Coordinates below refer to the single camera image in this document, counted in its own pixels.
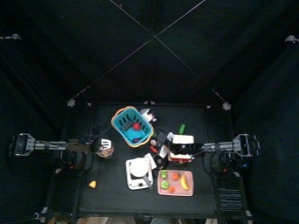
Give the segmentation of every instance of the teal basket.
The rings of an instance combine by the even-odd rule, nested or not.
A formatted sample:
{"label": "teal basket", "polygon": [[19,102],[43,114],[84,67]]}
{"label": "teal basket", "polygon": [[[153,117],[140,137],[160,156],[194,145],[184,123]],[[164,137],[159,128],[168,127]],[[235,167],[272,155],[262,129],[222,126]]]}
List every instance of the teal basket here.
{"label": "teal basket", "polygon": [[[140,130],[133,129],[133,124],[140,124]],[[121,108],[111,119],[111,124],[116,131],[125,139],[127,144],[131,147],[139,147],[145,144],[152,134],[155,133],[153,127],[144,119],[135,107]]]}

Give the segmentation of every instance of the black curtain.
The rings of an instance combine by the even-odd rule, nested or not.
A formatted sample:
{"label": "black curtain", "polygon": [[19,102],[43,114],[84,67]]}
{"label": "black curtain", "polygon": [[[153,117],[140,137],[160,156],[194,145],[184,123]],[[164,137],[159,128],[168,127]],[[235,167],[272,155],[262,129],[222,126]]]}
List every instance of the black curtain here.
{"label": "black curtain", "polygon": [[17,41],[0,41],[0,222],[21,220],[45,203],[52,161],[7,158],[12,135],[60,140],[67,102]]}
{"label": "black curtain", "polygon": [[234,106],[236,131],[256,134],[262,156],[247,175],[258,223],[299,221],[299,45],[288,44]]}

